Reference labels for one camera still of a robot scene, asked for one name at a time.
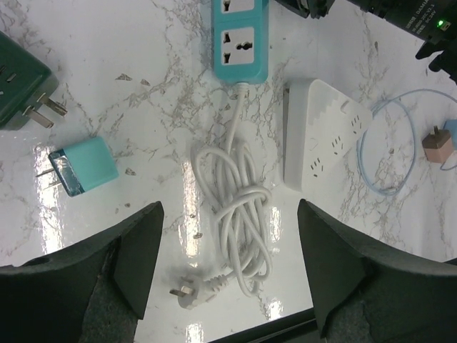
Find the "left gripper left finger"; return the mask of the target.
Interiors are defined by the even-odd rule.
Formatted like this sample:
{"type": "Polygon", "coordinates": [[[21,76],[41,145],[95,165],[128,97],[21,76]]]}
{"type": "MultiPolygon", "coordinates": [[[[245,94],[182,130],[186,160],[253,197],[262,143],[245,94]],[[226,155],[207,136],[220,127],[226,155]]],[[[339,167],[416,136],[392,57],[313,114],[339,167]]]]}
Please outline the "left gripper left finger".
{"type": "Polygon", "coordinates": [[[144,318],[161,202],[52,254],[1,267],[2,342],[132,342],[144,318]]]}

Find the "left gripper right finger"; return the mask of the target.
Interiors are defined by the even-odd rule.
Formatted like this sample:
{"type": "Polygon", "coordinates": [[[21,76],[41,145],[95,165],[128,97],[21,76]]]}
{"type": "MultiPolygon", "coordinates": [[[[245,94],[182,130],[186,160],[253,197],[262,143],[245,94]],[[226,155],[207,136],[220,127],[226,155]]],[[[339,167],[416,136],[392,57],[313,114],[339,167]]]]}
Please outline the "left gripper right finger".
{"type": "Polygon", "coordinates": [[[351,228],[311,202],[298,228],[327,342],[455,342],[456,260],[436,262],[351,228]]]}

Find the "teal small charger plug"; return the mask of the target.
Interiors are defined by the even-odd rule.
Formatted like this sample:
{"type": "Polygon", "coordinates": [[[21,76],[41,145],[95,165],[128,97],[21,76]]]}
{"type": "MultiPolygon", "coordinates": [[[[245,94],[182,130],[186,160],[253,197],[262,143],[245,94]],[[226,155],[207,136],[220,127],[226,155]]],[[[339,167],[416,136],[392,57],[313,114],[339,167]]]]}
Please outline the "teal small charger plug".
{"type": "Polygon", "coordinates": [[[53,151],[48,159],[51,168],[37,176],[54,173],[57,176],[54,184],[62,185],[70,197],[87,193],[119,177],[109,147],[99,136],[53,151]]]}

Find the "beige dual usb adapter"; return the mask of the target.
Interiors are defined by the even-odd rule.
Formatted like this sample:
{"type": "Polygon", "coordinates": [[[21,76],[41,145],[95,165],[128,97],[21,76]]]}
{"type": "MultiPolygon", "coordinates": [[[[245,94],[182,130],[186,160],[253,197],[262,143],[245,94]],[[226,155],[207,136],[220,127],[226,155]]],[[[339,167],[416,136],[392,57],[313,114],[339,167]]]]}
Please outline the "beige dual usb adapter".
{"type": "Polygon", "coordinates": [[[437,126],[422,140],[422,147],[427,160],[437,164],[445,163],[454,151],[450,131],[437,126]]]}

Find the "white triangular power strip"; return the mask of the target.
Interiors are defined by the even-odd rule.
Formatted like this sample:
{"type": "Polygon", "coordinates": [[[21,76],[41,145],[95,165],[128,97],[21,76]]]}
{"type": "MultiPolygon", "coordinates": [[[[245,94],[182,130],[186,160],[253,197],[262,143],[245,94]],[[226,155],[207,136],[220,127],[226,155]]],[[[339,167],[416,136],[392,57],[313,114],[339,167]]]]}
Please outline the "white triangular power strip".
{"type": "Polygon", "coordinates": [[[320,79],[288,85],[284,183],[298,192],[323,180],[366,132],[370,109],[320,79]]]}

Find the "dark green cube adapter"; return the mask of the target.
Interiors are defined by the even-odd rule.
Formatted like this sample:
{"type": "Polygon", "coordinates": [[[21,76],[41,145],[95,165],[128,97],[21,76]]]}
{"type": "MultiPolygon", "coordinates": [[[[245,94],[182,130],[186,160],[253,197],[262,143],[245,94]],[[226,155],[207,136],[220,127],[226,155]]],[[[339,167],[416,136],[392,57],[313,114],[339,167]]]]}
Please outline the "dark green cube adapter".
{"type": "Polygon", "coordinates": [[[59,80],[50,68],[12,38],[1,34],[1,129],[18,131],[33,120],[46,129],[54,123],[39,113],[47,106],[65,116],[64,105],[51,99],[59,80]]]}

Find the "teal power strip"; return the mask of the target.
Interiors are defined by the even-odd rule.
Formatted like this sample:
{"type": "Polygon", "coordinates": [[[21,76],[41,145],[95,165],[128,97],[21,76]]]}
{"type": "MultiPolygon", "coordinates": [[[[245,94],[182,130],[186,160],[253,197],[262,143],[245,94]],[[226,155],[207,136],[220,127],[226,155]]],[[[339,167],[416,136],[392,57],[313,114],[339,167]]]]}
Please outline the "teal power strip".
{"type": "Polygon", "coordinates": [[[213,0],[213,69],[227,84],[262,84],[268,77],[269,2],[213,0]]]}

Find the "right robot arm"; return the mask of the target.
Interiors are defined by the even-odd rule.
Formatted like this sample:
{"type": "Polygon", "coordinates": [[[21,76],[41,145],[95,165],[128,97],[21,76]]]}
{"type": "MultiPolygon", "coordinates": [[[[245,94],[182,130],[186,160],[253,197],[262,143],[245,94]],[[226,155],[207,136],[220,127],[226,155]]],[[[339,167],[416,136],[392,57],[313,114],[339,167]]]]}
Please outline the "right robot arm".
{"type": "Polygon", "coordinates": [[[366,13],[373,14],[423,41],[416,54],[421,60],[437,56],[428,68],[444,71],[456,80],[456,0],[349,0],[366,13]]]}

